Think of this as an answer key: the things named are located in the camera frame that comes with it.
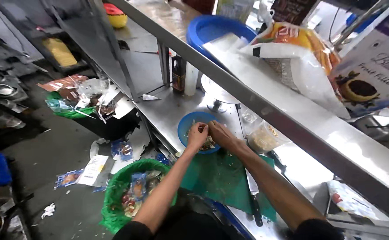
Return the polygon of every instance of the black sleeve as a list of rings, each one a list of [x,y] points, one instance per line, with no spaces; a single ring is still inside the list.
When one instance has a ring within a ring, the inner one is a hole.
[[[146,225],[130,221],[114,235],[112,240],[149,240],[152,237],[153,234]]]
[[[302,222],[294,232],[295,240],[343,240],[344,236],[329,222],[309,219]]]

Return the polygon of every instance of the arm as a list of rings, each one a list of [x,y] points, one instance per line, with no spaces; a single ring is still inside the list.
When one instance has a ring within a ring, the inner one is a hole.
[[[222,124],[209,122],[212,138],[221,147],[236,155],[255,179],[262,193],[293,231],[306,220],[325,217],[286,179],[278,174],[242,140],[237,139]]]
[[[199,132],[199,127],[203,128],[202,133]],[[155,234],[168,212],[192,158],[199,151],[207,136],[208,125],[205,123],[197,123],[190,129],[187,148],[165,178],[145,200],[133,221],[143,223]]]

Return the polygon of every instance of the container of nuts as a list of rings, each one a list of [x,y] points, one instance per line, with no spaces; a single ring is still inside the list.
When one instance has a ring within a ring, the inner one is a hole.
[[[272,125],[263,121],[260,126],[247,137],[248,144],[258,153],[266,153],[280,145],[291,142]]]

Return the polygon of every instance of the food in bowl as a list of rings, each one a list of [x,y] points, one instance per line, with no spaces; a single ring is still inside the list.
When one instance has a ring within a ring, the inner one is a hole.
[[[192,127],[196,125],[196,121],[193,119]],[[199,148],[199,151],[206,151],[215,148],[215,142],[213,138],[208,135],[207,139],[203,143],[203,145]]]

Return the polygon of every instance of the knife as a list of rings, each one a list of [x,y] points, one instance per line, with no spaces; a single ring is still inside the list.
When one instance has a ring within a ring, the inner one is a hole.
[[[245,168],[245,172],[247,173],[248,187],[249,187],[250,197],[251,197],[252,213],[254,214],[255,223],[257,224],[258,227],[261,227],[263,226],[263,220],[261,220],[260,205],[258,204],[257,201],[257,194],[259,193],[258,185],[255,182],[252,175],[248,172],[248,170],[246,170],[246,168]]]

